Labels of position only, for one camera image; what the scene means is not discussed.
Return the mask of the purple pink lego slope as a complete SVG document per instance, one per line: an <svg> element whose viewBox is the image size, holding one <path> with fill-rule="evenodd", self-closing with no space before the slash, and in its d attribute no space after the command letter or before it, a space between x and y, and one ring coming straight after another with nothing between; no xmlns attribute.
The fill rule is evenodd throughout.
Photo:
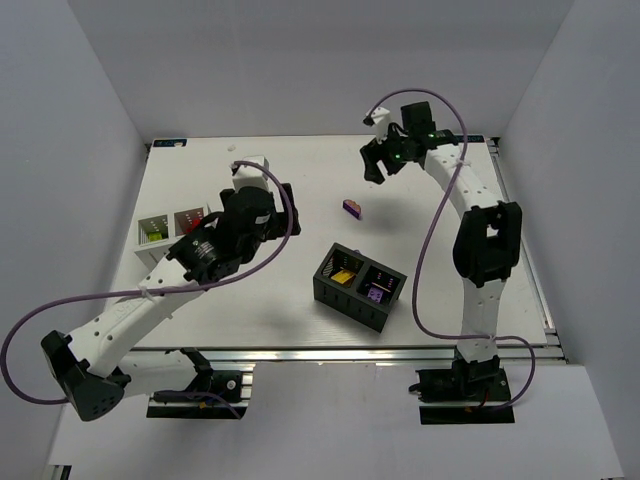
<svg viewBox="0 0 640 480"><path fill-rule="evenodd" d="M345 199L342 202L342 208L354 218L360 220L362 218L362 209L359 204L351 199Z"/></svg>

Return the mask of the black two-compartment container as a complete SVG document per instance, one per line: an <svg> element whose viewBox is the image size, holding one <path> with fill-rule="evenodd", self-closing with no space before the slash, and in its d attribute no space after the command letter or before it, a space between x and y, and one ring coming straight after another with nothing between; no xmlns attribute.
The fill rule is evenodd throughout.
<svg viewBox="0 0 640 480"><path fill-rule="evenodd" d="M356 273L349 287L330 279L345 269ZM359 251L334 243L313 275L314 299L351 320L381 333L406 283L407 276ZM367 298L370 287L386 291L381 304Z"/></svg>

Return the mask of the purple lego piece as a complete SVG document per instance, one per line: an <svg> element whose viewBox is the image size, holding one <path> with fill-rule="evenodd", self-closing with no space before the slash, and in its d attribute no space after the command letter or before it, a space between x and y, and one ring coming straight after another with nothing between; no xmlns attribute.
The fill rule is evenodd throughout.
<svg viewBox="0 0 640 480"><path fill-rule="evenodd" d="M385 299L385 294L386 291L379 288L379 287L375 287L372 286L369 288L368 292L367 292L367 298L369 300L371 300L372 302L381 304L383 302L383 300Z"/></svg>

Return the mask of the white two-compartment container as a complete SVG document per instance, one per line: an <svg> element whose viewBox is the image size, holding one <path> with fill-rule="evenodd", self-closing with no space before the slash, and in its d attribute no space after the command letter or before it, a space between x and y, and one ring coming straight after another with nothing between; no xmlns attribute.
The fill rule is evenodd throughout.
<svg viewBox="0 0 640 480"><path fill-rule="evenodd" d="M148 214L135 222L134 253L142 264L153 270L168 253L169 248L186 234L185 224L189 219L202 219L211 212L207 203L181 206L154 214ZM146 234L160 231L162 241L147 243Z"/></svg>

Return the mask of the aluminium front rail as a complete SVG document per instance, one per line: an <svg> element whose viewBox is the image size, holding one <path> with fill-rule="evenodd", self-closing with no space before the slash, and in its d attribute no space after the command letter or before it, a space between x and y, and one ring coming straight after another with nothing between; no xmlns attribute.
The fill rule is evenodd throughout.
<svg viewBox="0 0 640 480"><path fill-rule="evenodd" d="M533 348L536 360L565 361L561 347L543 346ZM142 356L163 354L160 349L133 350L128 355ZM400 349L303 349L303 350L205 350L200 352L205 358L214 362L222 361L446 361L453 359L453 348L400 348ZM502 360L529 360L530 352L526 347L506 346L500 348L499 356Z"/></svg>

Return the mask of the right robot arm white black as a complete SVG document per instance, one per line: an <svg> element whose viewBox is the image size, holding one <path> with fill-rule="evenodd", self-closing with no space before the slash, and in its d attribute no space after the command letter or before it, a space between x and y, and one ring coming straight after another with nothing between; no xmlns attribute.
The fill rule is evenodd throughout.
<svg viewBox="0 0 640 480"><path fill-rule="evenodd" d="M498 382L496 345L499 305L520 258L522 210L495 195L467 160L469 137L440 130L428 102L405 105L396 123L389 110L375 106L363 122L375 137L361 148L364 177L381 184L405 165L416 163L444 192L460 218L453 263L463 280L461 331L447 370L424 371L412 391L424 402L484 400Z"/></svg>

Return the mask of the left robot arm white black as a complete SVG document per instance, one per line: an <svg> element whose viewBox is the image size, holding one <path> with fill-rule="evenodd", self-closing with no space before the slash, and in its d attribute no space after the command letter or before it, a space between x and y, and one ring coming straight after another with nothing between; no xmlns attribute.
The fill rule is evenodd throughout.
<svg viewBox="0 0 640 480"><path fill-rule="evenodd" d="M52 375L79 418L97 420L140 394L164 401L224 403L229 379L193 347L157 353L134 346L187 303L242 278L260 246L301 231L293 189L226 189L223 209L173 244L134 290L68 334L52 331L41 347Z"/></svg>

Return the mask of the long red lego brick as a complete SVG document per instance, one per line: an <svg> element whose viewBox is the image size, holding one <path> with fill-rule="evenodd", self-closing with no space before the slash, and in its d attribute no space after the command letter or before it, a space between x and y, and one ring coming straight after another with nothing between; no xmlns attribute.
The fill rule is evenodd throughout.
<svg viewBox="0 0 640 480"><path fill-rule="evenodd" d="M198 227L201 223L201 218L189 219L185 224L184 233L191 233L196 227Z"/></svg>

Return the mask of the left blue table label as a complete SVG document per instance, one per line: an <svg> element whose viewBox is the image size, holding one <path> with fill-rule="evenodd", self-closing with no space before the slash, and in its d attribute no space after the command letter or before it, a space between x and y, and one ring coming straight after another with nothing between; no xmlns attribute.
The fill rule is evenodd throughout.
<svg viewBox="0 0 640 480"><path fill-rule="evenodd" d="M182 148L187 144L186 138L177 139L155 139L152 143L153 148Z"/></svg>

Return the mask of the right blue table label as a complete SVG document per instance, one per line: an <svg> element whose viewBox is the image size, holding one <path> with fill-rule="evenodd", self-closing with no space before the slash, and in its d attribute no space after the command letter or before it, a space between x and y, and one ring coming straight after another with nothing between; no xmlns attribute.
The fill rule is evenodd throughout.
<svg viewBox="0 0 640 480"><path fill-rule="evenodd" d="M468 143L485 143L486 140L483 135L471 134L471 135L458 135L459 141L467 140Z"/></svg>

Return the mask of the yellow lego plate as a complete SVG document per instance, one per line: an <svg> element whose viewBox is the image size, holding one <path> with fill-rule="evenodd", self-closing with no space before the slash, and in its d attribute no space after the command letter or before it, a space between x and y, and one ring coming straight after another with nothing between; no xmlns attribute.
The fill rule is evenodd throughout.
<svg viewBox="0 0 640 480"><path fill-rule="evenodd" d="M349 287L356 278L356 273L342 269L333 274L330 279L342 286Z"/></svg>

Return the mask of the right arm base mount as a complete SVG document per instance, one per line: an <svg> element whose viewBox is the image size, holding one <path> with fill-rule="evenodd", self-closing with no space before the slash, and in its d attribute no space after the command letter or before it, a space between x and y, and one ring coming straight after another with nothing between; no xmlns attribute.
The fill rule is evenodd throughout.
<svg viewBox="0 0 640 480"><path fill-rule="evenodd" d="M503 368L488 378L468 382L458 368L417 370L408 393L419 401L423 426L514 424L511 390Z"/></svg>

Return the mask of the blue table label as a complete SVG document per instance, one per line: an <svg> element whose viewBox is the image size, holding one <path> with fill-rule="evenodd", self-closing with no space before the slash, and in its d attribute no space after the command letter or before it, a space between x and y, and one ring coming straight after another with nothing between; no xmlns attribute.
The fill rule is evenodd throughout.
<svg viewBox="0 0 640 480"><path fill-rule="evenodd" d="M152 143L153 148L182 148L187 144L186 138L177 139L155 139Z"/></svg>
<svg viewBox="0 0 640 480"><path fill-rule="evenodd" d="M486 140L483 135L471 134L471 135L458 135L459 141L467 140L468 143L485 143Z"/></svg>

